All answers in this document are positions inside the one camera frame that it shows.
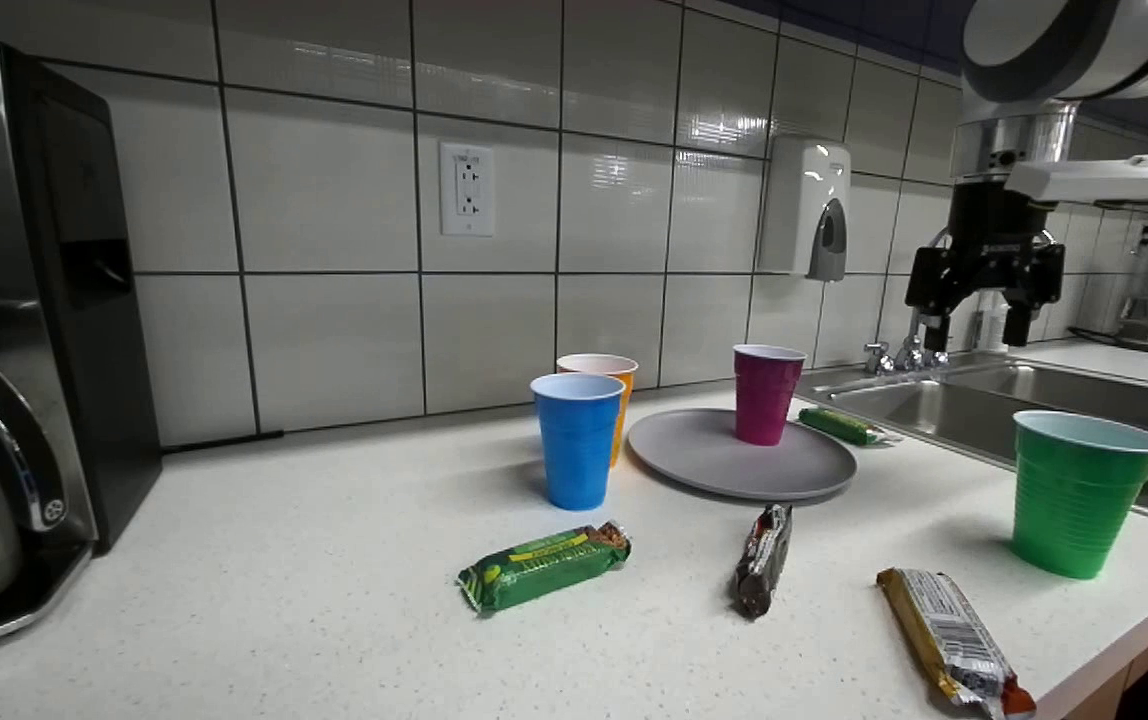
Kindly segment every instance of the orange cup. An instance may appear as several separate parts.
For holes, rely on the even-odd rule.
[[[639,384],[639,362],[631,358],[611,358],[611,354],[567,354],[557,362],[562,372],[584,372],[584,376],[616,376],[621,384],[621,410],[616,410],[616,429],[611,429],[611,463],[625,453],[625,412],[629,401],[637,396]]]

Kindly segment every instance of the cup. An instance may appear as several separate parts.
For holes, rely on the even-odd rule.
[[[787,401],[805,376],[805,358],[784,343],[734,343],[737,354],[737,442],[782,446]]]
[[[611,376],[557,372],[531,382],[542,448],[546,448],[546,500],[557,508],[602,508],[611,463],[611,424],[621,384]]]
[[[625,453],[625,412],[629,412],[629,401],[637,396],[639,363],[631,358],[611,358],[611,354],[573,354],[573,358],[562,358],[557,369],[621,382],[621,412],[611,424],[611,463],[616,463]]]
[[[1011,547],[1062,576],[1098,576],[1148,486],[1148,434],[1079,412],[1017,412]]]

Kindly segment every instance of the paper towel dispenser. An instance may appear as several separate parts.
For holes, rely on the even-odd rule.
[[[798,137],[776,140],[762,270],[842,282],[850,270],[850,196],[850,148]]]

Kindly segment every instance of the countertop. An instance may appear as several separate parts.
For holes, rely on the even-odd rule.
[[[1148,376],[1148,354],[1105,363]],[[631,421],[668,410],[734,410],[734,392],[646,392]],[[1062,579],[1010,552],[1010,469],[922,442],[858,463],[846,498],[798,511],[776,610],[745,626],[725,579],[757,508],[621,463],[602,511],[557,511],[527,412],[172,456],[121,547],[0,644],[0,718],[901,720],[940,713],[874,585],[879,569],[955,576],[1038,698],[1148,617],[1145,515],[1100,579]],[[621,572],[494,622],[451,587],[485,552],[602,519],[637,539]]]

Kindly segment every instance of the electrical outlet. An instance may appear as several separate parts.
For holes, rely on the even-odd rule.
[[[479,144],[443,144],[443,237],[495,234],[495,161]]]

